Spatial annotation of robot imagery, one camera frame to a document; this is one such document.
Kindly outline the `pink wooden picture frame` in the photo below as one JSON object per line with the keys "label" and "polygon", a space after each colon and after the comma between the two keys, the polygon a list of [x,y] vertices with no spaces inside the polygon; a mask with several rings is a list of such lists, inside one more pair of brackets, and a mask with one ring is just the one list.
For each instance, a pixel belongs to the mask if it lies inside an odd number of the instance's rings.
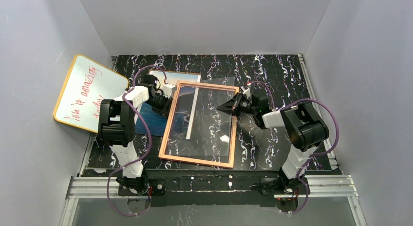
{"label": "pink wooden picture frame", "polygon": [[200,87],[200,88],[210,88],[210,89],[215,89],[215,90],[227,90],[231,91],[234,93],[234,96],[236,93],[239,92],[239,87],[236,86],[228,86],[228,85],[219,85],[219,84],[212,84],[212,83],[199,83],[199,82],[190,82],[190,81],[178,81],[177,83],[177,91],[175,92],[173,99],[172,99],[172,106],[170,109],[167,125],[165,128],[163,140],[160,146],[159,150],[159,158],[161,159],[167,159],[167,160],[173,160],[173,161],[178,161],[178,162],[184,162],[184,163],[191,163],[191,164],[197,164],[201,166],[213,166],[213,167],[221,167],[221,168],[228,168],[231,169],[234,167],[234,159],[235,159],[235,140],[236,140],[236,124],[237,124],[237,118],[235,116],[232,116],[232,127],[231,127],[231,135],[230,135],[230,154],[229,154],[229,162],[227,163],[222,163],[222,162],[214,162],[214,161],[208,161],[208,160],[199,160],[199,159],[193,159],[193,158],[187,158],[187,157],[178,157],[178,156],[172,156],[172,155],[166,155],[165,154],[165,148],[168,142],[168,137],[169,137],[169,131],[171,127],[171,121],[174,115],[174,110],[176,107],[177,103],[177,97],[179,95],[179,89],[181,86],[195,86],[195,87]]}

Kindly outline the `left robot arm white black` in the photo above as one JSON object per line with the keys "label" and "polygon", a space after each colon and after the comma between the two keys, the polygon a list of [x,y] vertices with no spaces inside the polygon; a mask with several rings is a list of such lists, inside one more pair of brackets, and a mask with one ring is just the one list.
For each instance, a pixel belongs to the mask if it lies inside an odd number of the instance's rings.
{"label": "left robot arm white black", "polygon": [[121,166],[123,177],[140,178],[144,166],[134,148],[135,124],[142,116],[138,115],[142,105],[147,103],[153,112],[167,118],[176,90],[165,78],[147,74],[140,85],[125,90],[119,97],[103,99],[100,104],[98,137],[114,152]]}

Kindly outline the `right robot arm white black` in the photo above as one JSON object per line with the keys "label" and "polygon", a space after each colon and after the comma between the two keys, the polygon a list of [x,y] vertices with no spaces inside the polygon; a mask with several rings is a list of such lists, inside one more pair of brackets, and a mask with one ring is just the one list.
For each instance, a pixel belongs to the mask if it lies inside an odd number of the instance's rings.
{"label": "right robot arm white black", "polygon": [[277,183],[288,185],[300,181],[304,167],[317,147],[329,137],[329,129],[313,107],[315,100],[297,100],[283,108],[273,110],[267,96],[246,96],[237,93],[217,107],[217,110],[232,116],[250,114],[257,127],[270,129],[284,127],[291,142],[287,160],[280,169]]}

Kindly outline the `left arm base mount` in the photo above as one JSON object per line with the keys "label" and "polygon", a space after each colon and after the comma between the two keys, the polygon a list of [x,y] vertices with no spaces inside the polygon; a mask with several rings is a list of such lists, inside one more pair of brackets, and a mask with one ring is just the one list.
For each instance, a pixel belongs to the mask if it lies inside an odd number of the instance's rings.
{"label": "left arm base mount", "polygon": [[117,177],[116,182],[119,196],[163,196],[166,192],[164,179]]}

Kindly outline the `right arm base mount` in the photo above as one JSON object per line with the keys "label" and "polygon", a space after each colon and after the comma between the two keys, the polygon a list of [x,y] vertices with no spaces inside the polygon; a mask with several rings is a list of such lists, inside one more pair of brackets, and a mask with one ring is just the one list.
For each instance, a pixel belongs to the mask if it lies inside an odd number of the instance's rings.
{"label": "right arm base mount", "polygon": [[297,178],[288,179],[286,177],[261,178],[260,181],[249,187],[250,190],[258,191],[264,196],[284,195],[276,197],[276,206],[278,207],[298,207],[299,196],[305,196],[306,191],[310,193],[308,187]]}

